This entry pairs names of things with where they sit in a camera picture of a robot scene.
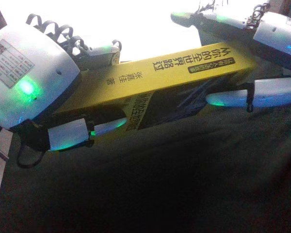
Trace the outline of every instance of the black cloth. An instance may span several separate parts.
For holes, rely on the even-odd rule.
[[[12,156],[0,233],[291,232],[291,106],[210,112],[32,170]]]

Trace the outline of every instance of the black fabric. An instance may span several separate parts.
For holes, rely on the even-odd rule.
[[[11,156],[0,233],[291,232],[291,107],[210,113],[32,170]]]

